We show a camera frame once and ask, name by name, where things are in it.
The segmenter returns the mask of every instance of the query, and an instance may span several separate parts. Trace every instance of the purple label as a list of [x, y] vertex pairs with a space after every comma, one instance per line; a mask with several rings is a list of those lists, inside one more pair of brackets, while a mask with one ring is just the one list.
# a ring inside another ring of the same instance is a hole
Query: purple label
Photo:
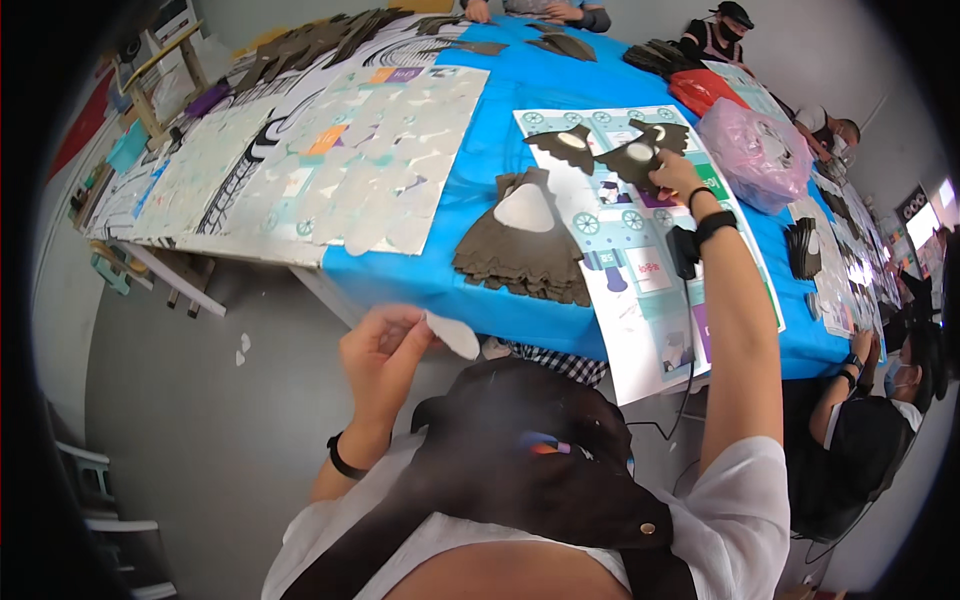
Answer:
[[700, 329], [700, 341], [704, 343], [704, 358], [707, 359], [708, 363], [712, 363], [713, 361], [710, 360], [710, 328], [707, 325], [706, 304], [695, 304], [693, 306], [693, 319]]
[[673, 201], [673, 197], [670, 197], [667, 200], [657, 200], [639, 188], [637, 191], [640, 193], [640, 199], [643, 201], [643, 205], [645, 205], [647, 208], [669, 208], [670, 206], [678, 205]]
[[421, 66], [401, 67], [394, 69], [394, 72], [390, 74], [390, 77], [386, 79], [385, 83], [406, 84], [413, 78], [417, 77], [422, 70], [423, 67]]

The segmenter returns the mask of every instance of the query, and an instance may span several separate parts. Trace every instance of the hand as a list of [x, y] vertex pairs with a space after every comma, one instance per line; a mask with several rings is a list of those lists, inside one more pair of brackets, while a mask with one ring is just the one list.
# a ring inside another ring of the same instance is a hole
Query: hand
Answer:
[[490, 23], [490, 7], [484, 0], [470, 0], [464, 16], [474, 23]]
[[543, 11], [549, 14], [552, 19], [560, 19], [564, 22], [579, 21], [584, 18], [583, 9], [570, 6], [565, 2], [554, 2], [552, 4], [548, 4]]
[[668, 192], [676, 191], [680, 197], [680, 202], [688, 203], [690, 192], [704, 186], [704, 181], [700, 179], [693, 163], [686, 158], [664, 149], [657, 154], [657, 159], [662, 166], [658, 170], [650, 172], [650, 181], [655, 185], [667, 188]]
[[867, 360], [863, 361], [864, 365], [874, 365], [880, 360], [880, 334], [874, 329], [874, 335], [870, 338], [870, 353], [867, 354]]
[[871, 329], [857, 331], [850, 340], [850, 351], [856, 354], [861, 363], [867, 362], [870, 355], [870, 344], [874, 338], [874, 332]]
[[433, 331], [416, 306], [378, 306], [340, 339], [340, 360], [353, 390], [353, 422], [392, 429], [410, 393]]

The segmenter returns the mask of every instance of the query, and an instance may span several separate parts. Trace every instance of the red plastic bag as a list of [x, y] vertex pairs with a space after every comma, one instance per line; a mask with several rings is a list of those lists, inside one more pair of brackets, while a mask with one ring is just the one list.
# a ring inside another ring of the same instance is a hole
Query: red plastic bag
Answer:
[[744, 108], [750, 108], [722, 77], [709, 69], [678, 71], [670, 78], [670, 94], [684, 103], [699, 117], [704, 116], [713, 103], [727, 98]]

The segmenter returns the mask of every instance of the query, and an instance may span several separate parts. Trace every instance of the cartoon figure illustration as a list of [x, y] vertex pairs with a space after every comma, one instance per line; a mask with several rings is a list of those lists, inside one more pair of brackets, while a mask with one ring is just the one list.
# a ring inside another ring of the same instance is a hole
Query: cartoon figure illustration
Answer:
[[628, 204], [632, 202], [626, 191], [620, 191], [620, 182], [614, 175], [610, 175], [600, 182], [600, 189], [597, 195], [600, 196], [602, 204]]
[[685, 337], [682, 331], [673, 331], [666, 334], [666, 347], [660, 354], [664, 372], [671, 372], [678, 367], [688, 365], [693, 360], [693, 348], [684, 348]]

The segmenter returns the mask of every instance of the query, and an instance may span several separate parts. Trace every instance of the wooden easel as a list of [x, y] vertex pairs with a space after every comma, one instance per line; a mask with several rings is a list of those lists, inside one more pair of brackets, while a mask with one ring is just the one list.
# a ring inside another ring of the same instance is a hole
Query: wooden easel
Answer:
[[[121, 95], [126, 94], [128, 91], [130, 92], [130, 97], [133, 100], [133, 105], [136, 107], [136, 112], [140, 117], [140, 122], [143, 123], [144, 128], [146, 128], [147, 133], [149, 133], [150, 137], [152, 138], [147, 144], [151, 150], [158, 148], [160, 145], [170, 139], [170, 134], [166, 131], [167, 126], [170, 125], [170, 121], [176, 118], [176, 116], [180, 114], [183, 109], [187, 107], [187, 105], [196, 100], [210, 87], [210, 83], [206, 80], [206, 76], [204, 75], [204, 70], [200, 66], [200, 60], [197, 58], [197, 52], [193, 48], [193, 43], [190, 42], [190, 36], [200, 29], [200, 25], [202, 23], [203, 21], [198, 21], [195, 25], [177, 36], [172, 42], [170, 42], [170, 45], [162, 47], [158, 53], [150, 58], [150, 60], [144, 62], [140, 68], [134, 71], [133, 75], [131, 75], [127, 82], [122, 86], [120, 85], [120, 64], [117, 62], [116, 57], [113, 58], [113, 76], [116, 79], [117, 88], [120, 90]], [[183, 61], [186, 63], [186, 70], [187, 73], [190, 74], [190, 80], [193, 82], [194, 90], [183, 99], [183, 103], [177, 110], [174, 111], [173, 117], [164, 123], [160, 123], [156, 119], [154, 105], [151, 104], [150, 100], [147, 99], [147, 94], [144, 91], [140, 80], [143, 75], [147, 73], [147, 71], [153, 68], [158, 62], [160, 62], [161, 59], [173, 52], [174, 48], [177, 47], [179, 47], [180, 51], [183, 53]]]

